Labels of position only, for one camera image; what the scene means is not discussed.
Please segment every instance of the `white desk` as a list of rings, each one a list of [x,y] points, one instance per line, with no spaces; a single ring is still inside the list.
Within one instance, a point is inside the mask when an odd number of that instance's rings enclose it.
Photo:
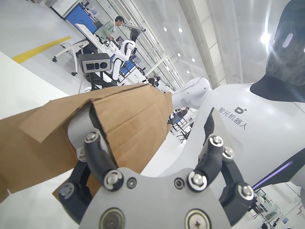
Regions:
[[[0,52],[0,119],[43,106],[68,96]]]

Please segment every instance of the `black robot face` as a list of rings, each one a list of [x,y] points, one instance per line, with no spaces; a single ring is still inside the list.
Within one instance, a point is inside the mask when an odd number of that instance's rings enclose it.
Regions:
[[[305,0],[291,0],[283,10],[266,75],[292,85],[305,84]]]

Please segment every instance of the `green shirt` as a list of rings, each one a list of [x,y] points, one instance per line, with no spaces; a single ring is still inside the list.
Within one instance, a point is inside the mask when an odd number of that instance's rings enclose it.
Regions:
[[[102,27],[97,29],[94,34],[98,35],[99,37],[102,37],[103,39],[106,39],[107,37],[111,36],[111,34],[114,32],[114,29],[114,22],[107,22]]]

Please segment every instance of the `purple light strip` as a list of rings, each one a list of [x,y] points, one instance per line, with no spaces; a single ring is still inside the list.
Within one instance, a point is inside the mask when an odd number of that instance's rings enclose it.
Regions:
[[[276,172],[274,172],[273,174],[271,174],[270,176],[268,176],[267,178],[265,178],[264,180],[260,181],[257,185],[253,186],[252,188],[255,190],[258,186],[260,186],[261,184],[263,184],[264,182],[268,181],[270,178],[274,177],[276,174],[278,174],[279,172],[281,172],[283,169],[286,169],[289,165],[291,165],[293,163],[293,161],[290,161],[289,163],[285,164],[283,167],[281,167],[280,169],[278,169]]]

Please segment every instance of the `logo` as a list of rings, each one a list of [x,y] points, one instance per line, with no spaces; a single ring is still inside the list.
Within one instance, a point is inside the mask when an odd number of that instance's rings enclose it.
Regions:
[[[242,114],[244,111],[247,111],[247,109],[236,108],[234,111],[235,111],[237,114]]]

